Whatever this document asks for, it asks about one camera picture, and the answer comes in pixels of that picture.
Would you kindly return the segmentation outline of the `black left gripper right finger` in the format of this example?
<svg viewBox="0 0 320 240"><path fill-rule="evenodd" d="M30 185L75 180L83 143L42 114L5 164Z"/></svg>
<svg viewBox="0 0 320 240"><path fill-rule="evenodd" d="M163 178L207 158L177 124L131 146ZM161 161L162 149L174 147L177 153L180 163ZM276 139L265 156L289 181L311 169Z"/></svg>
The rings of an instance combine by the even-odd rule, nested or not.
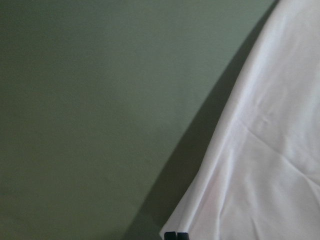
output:
<svg viewBox="0 0 320 240"><path fill-rule="evenodd" d="M177 240L189 240L189 234L187 232L178 232Z"/></svg>

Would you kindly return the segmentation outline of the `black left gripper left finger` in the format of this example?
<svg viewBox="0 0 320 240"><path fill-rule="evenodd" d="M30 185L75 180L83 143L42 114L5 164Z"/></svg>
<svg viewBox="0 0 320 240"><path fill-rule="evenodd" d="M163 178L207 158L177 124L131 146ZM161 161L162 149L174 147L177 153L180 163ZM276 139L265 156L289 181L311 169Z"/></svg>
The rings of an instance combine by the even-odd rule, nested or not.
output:
<svg viewBox="0 0 320 240"><path fill-rule="evenodd" d="M177 233L175 231L165 232L164 240L177 240Z"/></svg>

